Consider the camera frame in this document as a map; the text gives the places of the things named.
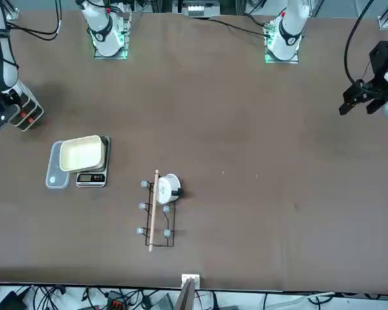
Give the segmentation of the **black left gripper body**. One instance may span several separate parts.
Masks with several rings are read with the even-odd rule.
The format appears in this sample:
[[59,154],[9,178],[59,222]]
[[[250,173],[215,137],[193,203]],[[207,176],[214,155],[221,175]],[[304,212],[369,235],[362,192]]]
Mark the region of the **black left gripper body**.
[[369,58],[372,65],[373,78],[363,84],[364,96],[371,96],[376,92],[379,96],[388,96],[388,82],[384,75],[388,70],[388,41],[380,41],[370,51]]

